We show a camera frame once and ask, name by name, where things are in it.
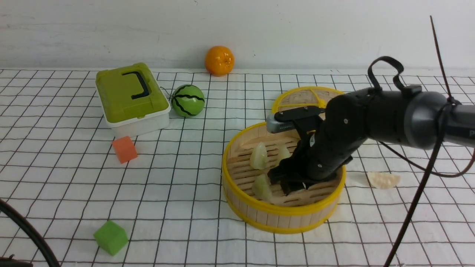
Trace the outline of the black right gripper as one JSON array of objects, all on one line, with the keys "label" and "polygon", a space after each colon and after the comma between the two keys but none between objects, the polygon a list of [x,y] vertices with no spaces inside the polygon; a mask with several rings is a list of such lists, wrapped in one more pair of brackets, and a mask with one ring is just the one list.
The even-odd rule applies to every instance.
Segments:
[{"label": "black right gripper", "polygon": [[270,184],[282,185],[287,196],[307,189],[307,184],[331,180],[369,137],[367,113],[372,101],[372,89],[332,98],[320,115],[324,121],[319,130],[300,138],[291,157],[267,172]]}]

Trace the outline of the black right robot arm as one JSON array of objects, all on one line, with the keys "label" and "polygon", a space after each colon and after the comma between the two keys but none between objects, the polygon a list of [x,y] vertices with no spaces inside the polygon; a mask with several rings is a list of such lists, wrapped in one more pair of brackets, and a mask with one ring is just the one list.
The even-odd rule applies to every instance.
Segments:
[{"label": "black right robot arm", "polygon": [[443,141],[474,147],[474,106],[449,102],[419,86],[402,91],[366,88],[309,106],[268,115],[267,131],[297,130],[293,155],[268,171],[272,184],[317,184],[351,160],[367,139],[424,150]]}]

